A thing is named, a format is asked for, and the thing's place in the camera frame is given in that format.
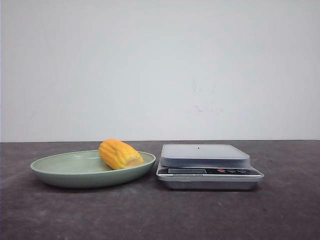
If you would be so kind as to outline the green round plate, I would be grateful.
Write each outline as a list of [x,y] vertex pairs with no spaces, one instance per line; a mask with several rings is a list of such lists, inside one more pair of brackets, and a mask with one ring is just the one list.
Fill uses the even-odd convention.
[[99,155],[98,150],[67,152],[40,158],[30,164],[35,176],[43,183],[71,189],[109,187],[134,181],[147,174],[156,156],[140,152],[144,163],[114,170]]

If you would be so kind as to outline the yellow corn cob piece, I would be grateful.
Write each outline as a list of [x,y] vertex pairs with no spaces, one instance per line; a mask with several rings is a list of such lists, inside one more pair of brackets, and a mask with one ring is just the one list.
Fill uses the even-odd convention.
[[113,170],[127,169],[144,164],[143,157],[135,148],[117,139],[103,141],[98,151],[102,160]]

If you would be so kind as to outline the silver digital kitchen scale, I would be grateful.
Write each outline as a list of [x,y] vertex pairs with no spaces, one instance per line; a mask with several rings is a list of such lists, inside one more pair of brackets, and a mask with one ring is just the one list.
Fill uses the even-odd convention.
[[156,176],[176,190],[252,190],[264,179],[247,153],[213,143],[163,145]]

